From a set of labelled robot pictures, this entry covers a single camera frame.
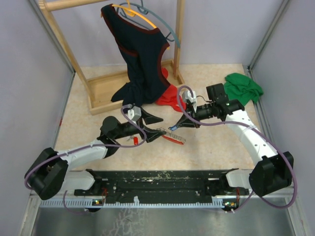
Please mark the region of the metal key holder red handle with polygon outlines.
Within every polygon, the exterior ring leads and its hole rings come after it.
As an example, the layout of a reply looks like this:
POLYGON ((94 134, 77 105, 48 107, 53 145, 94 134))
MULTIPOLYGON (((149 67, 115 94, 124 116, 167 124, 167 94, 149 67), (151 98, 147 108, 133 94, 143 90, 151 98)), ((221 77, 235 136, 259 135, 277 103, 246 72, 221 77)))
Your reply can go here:
POLYGON ((167 129, 158 128, 158 130, 163 131, 165 134, 163 134, 162 137, 170 142, 173 142, 179 145, 184 145, 186 142, 185 138, 178 136, 167 129))

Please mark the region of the key with blue tag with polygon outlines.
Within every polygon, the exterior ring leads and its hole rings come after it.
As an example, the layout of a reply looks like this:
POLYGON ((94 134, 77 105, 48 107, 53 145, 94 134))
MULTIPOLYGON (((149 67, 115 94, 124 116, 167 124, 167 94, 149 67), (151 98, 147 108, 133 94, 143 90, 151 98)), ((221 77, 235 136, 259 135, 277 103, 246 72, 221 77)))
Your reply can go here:
POLYGON ((178 127, 176 125, 173 125, 171 127, 168 128, 171 131, 175 131, 176 129, 178 129, 178 127))

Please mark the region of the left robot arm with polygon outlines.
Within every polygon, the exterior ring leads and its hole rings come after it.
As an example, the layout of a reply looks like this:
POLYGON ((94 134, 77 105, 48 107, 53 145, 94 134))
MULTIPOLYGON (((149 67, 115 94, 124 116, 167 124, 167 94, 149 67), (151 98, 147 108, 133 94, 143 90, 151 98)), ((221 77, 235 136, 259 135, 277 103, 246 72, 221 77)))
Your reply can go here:
POLYGON ((100 127, 100 135, 85 146, 64 151, 55 151, 51 147, 44 149, 26 172, 25 187, 33 190, 42 200, 66 191, 99 194, 104 185, 102 177, 93 170, 78 171, 78 167, 110 157, 120 148, 135 148, 165 134, 147 127, 163 119, 141 107, 124 105, 121 113, 127 120, 125 123, 115 116, 106 117, 100 127))

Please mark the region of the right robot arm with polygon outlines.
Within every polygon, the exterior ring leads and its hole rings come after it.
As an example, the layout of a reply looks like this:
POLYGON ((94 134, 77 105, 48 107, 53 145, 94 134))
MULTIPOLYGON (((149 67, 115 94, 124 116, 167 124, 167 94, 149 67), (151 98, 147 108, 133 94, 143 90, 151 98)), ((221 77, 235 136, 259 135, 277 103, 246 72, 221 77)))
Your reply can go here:
POLYGON ((292 183, 293 156, 289 152, 278 151, 249 118, 239 100, 230 100, 223 84, 206 88, 209 103, 197 105, 195 92, 184 86, 185 91, 177 94, 178 104, 183 111, 180 120, 171 127, 200 127, 203 120, 218 118, 218 124, 229 127, 249 153, 253 170, 232 170, 220 182, 224 194, 232 194, 237 187, 251 189, 260 197, 286 188, 292 183))

